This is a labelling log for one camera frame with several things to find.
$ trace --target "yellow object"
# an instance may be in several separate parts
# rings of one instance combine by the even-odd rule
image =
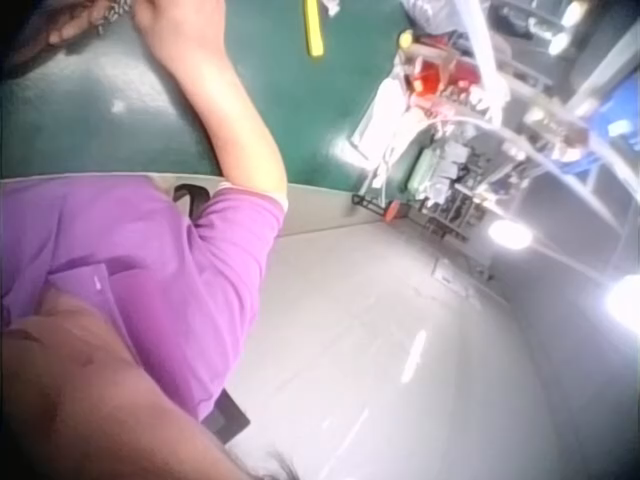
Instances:
[[[307,26],[307,47],[309,55],[321,57],[324,55],[324,40],[320,26],[320,8],[318,0],[304,0],[304,20]]]
[[[413,30],[405,30],[398,37],[398,47],[401,50],[406,50],[413,44]]]

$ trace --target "green workbench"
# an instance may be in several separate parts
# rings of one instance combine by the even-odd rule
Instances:
[[[358,125],[406,27],[399,0],[343,0],[325,56],[306,52],[302,0],[230,0],[230,55],[282,150],[290,181],[355,190],[335,146]],[[216,174],[196,117],[123,18],[79,52],[2,86],[2,176]]]

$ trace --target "white floor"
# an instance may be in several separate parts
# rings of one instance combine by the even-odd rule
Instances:
[[[508,306],[400,223],[282,238],[228,389],[252,424],[232,449],[277,450],[303,479],[553,480],[556,434]]]

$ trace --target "purple shirt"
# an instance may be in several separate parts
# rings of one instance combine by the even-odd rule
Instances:
[[[208,415],[256,317],[280,203],[225,188],[192,223],[130,176],[13,182],[0,200],[4,326],[57,287],[100,311],[176,404]]]

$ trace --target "yellow ruler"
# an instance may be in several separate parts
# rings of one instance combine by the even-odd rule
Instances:
[[[320,7],[318,0],[304,0],[304,20],[307,27],[307,47],[309,55],[321,57],[324,55],[324,40],[320,26]]]

